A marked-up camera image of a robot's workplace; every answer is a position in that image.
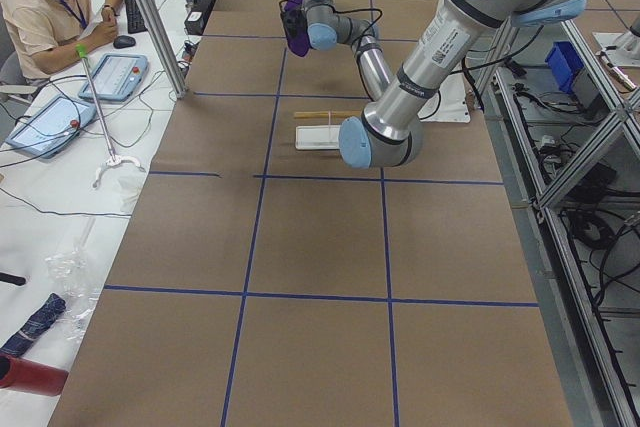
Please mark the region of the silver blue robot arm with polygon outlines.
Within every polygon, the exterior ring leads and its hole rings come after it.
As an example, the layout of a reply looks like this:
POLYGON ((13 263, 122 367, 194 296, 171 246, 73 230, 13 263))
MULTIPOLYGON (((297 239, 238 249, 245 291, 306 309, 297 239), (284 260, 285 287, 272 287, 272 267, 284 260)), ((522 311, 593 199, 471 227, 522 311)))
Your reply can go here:
POLYGON ((579 16, 587 0, 441 0, 412 53, 392 72, 375 27, 339 13, 332 0, 287 0, 281 12, 289 49, 349 46, 371 102, 342 122, 339 150, 353 168, 394 167, 412 161, 423 143, 419 112, 476 40, 505 21, 536 26, 579 16))

